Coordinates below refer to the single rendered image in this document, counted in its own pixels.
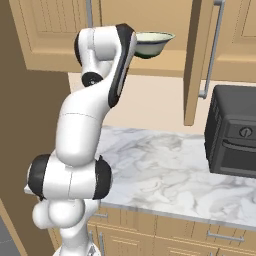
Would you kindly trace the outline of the white bowl with green rim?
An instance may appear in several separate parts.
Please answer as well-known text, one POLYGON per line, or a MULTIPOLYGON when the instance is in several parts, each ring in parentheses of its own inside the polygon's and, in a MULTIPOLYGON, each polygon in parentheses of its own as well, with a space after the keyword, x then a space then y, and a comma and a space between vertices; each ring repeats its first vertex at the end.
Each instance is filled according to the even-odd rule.
POLYGON ((175 38, 174 34, 166 32, 137 32, 135 56, 150 59, 158 56, 165 45, 175 38))

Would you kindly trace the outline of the wide tan base drawer front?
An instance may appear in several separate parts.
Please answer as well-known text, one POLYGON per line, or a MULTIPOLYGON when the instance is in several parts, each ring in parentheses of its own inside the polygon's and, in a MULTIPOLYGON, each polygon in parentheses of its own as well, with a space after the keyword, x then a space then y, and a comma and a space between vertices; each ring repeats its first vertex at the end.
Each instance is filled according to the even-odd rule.
POLYGON ((191 239, 200 242, 209 242, 217 245, 256 251, 256 231, 231 228, 217 224, 207 224, 184 219, 158 216, 156 221, 156 235, 163 238, 177 237, 181 239, 191 239), (242 236, 244 237, 245 242, 236 242, 209 237, 206 235, 208 230, 210 230, 211 233, 231 237, 242 236))

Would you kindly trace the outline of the tan closed wall cabinet door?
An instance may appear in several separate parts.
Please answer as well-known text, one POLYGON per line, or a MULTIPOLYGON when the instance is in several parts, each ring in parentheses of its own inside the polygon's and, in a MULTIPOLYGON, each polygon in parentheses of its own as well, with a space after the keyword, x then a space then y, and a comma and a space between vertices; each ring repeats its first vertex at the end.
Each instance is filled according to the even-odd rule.
MULTIPOLYGON (((9 0, 28 70, 79 72, 77 33, 87 27, 86 0, 9 0)), ((93 25, 101 26, 101 0, 92 0, 93 25)))

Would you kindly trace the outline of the tan open wall cabinet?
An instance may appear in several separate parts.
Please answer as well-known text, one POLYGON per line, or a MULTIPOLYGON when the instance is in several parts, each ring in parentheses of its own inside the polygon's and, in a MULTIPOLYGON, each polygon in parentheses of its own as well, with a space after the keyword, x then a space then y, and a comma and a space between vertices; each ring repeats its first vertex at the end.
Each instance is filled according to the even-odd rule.
POLYGON ((127 23, 136 32, 175 35, 157 57, 134 57, 130 74, 183 76, 191 6, 192 0, 101 0, 104 25, 127 23))

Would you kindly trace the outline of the black toaster oven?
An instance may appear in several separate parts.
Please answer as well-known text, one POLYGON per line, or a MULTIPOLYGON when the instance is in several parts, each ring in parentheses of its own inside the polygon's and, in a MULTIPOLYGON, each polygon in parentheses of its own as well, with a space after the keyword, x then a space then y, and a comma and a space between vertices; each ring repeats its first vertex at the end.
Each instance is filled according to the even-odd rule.
POLYGON ((256 87, 216 85, 204 138, 211 173, 256 178, 256 87))

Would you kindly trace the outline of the tan base cabinet door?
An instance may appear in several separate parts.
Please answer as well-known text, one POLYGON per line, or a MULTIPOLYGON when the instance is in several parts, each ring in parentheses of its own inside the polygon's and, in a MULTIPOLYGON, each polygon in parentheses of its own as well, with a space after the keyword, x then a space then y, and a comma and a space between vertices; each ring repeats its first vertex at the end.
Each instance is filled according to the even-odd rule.
POLYGON ((135 232, 98 227, 103 233, 105 256, 153 256, 154 237, 135 232))
POLYGON ((58 256, 62 246, 62 238, 61 238, 60 232, 57 228, 49 228, 48 233, 51 238, 53 247, 55 249, 54 255, 58 256))
POLYGON ((154 256, 256 256, 256 252, 224 248, 207 243, 156 237, 154 256))

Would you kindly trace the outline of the tan open wall cabinet door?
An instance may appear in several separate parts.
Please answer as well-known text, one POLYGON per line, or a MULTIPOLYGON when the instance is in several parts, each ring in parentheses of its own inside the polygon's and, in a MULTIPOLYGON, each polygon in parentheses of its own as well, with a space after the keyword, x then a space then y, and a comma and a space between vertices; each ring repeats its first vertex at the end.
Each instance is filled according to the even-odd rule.
POLYGON ((225 0, 193 0, 183 76, 184 125, 194 124, 213 8, 225 0))

